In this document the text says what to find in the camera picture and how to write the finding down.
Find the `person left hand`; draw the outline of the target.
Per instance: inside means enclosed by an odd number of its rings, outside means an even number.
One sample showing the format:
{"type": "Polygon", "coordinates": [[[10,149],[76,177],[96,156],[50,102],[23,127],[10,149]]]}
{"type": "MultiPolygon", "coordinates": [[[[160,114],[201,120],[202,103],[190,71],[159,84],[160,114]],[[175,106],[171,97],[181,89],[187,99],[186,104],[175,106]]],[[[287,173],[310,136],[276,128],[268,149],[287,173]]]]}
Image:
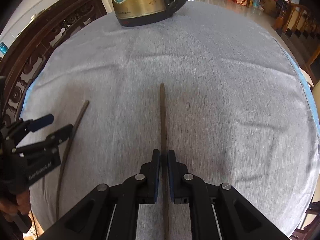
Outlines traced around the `person left hand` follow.
{"type": "Polygon", "coordinates": [[[8,222],[12,222],[11,215],[16,215],[18,212],[20,212],[22,215],[28,215],[31,210],[30,190],[27,189],[18,194],[14,202],[11,202],[5,198],[1,198],[0,208],[4,218],[8,222]]]}

